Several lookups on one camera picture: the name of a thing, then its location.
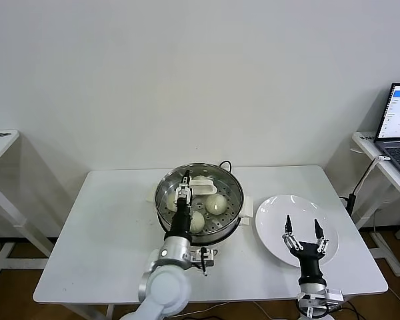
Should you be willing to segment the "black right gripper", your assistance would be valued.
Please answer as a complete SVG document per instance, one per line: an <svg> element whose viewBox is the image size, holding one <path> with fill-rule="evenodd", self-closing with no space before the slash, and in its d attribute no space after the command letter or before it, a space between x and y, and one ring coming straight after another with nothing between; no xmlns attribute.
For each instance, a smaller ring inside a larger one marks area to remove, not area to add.
<svg viewBox="0 0 400 320"><path fill-rule="evenodd" d="M320 270L319 260L327 252L329 240L325 237L323 228L318 220L314 220L316 243L298 242L293 235L293 227L290 215L286 216L285 232L282 235L283 241L291 254L299 260L301 276L298 284L324 284L323 274Z"/></svg>

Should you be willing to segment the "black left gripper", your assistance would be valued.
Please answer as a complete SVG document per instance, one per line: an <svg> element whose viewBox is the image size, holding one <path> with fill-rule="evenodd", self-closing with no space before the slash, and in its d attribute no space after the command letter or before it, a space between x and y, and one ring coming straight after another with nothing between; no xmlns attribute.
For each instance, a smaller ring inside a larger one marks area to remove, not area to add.
<svg viewBox="0 0 400 320"><path fill-rule="evenodd" d="M175 190L174 204L177 205L177 212L173 216L170 230L167 232L168 237L191 238L191 216L190 205L192 201L192 189L190 187L190 171L186 170L183 175L183 185L179 185Z"/></svg>

